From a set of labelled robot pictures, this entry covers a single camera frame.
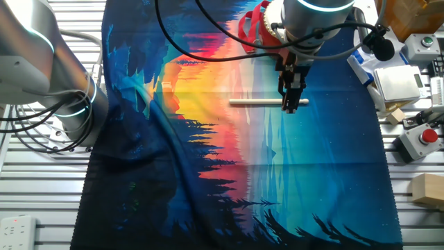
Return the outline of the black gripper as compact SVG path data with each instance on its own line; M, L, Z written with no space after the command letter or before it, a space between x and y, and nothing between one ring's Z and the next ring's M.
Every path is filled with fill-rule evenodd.
M285 112L292 114L297 111L301 95L307 87L305 79L311 63L300 62L297 55L288 49L281 49L279 55L275 64L275 71L279 73L278 92L282 96Z

